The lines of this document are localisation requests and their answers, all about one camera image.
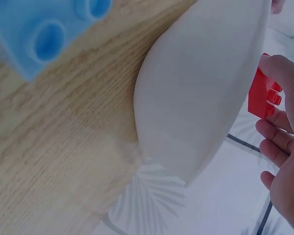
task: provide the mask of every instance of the wooden table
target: wooden table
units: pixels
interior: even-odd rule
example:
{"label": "wooden table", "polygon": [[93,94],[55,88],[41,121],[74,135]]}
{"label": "wooden table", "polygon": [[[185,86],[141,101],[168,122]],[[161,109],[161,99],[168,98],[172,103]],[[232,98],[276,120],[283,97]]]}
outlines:
{"label": "wooden table", "polygon": [[32,84],[0,62],[0,235],[90,235],[144,160],[133,90],[195,0],[115,0]]}

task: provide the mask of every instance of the finger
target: finger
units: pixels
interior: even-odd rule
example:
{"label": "finger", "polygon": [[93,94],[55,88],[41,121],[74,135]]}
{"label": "finger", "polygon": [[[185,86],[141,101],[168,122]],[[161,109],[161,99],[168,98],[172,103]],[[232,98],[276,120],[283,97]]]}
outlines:
{"label": "finger", "polygon": [[267,120],[259,120],[256,130],[288,154],[294,150],[294,137],[272,125]]}
{"label": "finger", "polygon": [[280,168],[289,157],[288,154],[286,154],[281,148],[276,146],[270,140],[262,141],[259,148],[261,153],[268,157],[268,159],[278,168]]}
{"label": "finger", "polygon": [[294,63],[281,55],[262,56],[259,68],[283,88],[286,111],[294,131]]}
{"label": "finger", "polygon": [[285,0],[273,0],[271,4],[271,13],[279,14],[283,9],[284,3]]}
{"label": "finger", "polygon": [[285,111],[281,111],[276,108],[274,114],[272,116],[268,116],[267,120],[274,126],[281,128],[288,133],[294,134]]}
{"label": "finger", "polygon": [[271,185],[273,183],[274,180],[274,175],[272,175],[270,172],[268,171],[264,171],[261,173],[260,175],[260,179],[263,182],[263,184],[266,186],[266,188],[268,190],[270,190]]}
{"label": "finger", "polygon": [[261,56],[259,69],[267,77],[274,79],[286,95],[294,92],[294,63],[282,55]]}

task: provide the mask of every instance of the hand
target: hand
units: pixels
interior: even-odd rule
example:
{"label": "hand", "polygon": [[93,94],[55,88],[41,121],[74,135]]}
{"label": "hand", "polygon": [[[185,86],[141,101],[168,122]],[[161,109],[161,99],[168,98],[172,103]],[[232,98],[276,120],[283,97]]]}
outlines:
{"label": "hand", "polygon": [[282,11],[285,0],[272,0],[271,13],[279,14]]}
{"label": "hand", "polygon": [[262,56],[259,68],[283,88],[286,108],[256,123],[266,138],[261,152],[280,168],[276,176],[263,172],[261,180],[270,190],[273,205],[294,227],[294,63],[279,55]]}

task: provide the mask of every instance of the white bowl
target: white bowl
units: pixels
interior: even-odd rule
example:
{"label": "white bowl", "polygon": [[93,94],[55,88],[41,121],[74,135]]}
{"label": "white bowl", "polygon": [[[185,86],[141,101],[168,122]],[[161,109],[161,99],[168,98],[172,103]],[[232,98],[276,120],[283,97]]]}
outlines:
{"label": "white bowl", "polygon": [[254,78],[271,0],[201,0],[153,45],[134,111],[140,146],[189,184],[211,161]]}

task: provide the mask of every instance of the toy block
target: toy block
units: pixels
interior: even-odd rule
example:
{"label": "toy block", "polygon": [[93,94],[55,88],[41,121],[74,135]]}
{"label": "toy block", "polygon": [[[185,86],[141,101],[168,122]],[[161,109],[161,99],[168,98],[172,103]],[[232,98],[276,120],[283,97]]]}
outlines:
{"label": "toy block", "polygon": [[32,81],[112,0],[0,0],[0,58]]}
{"label": "toy block", "polygon": [[282,88],[258,68],[248,93],[248,111],[261,119],[272,116],[275,105],[280,105]]}

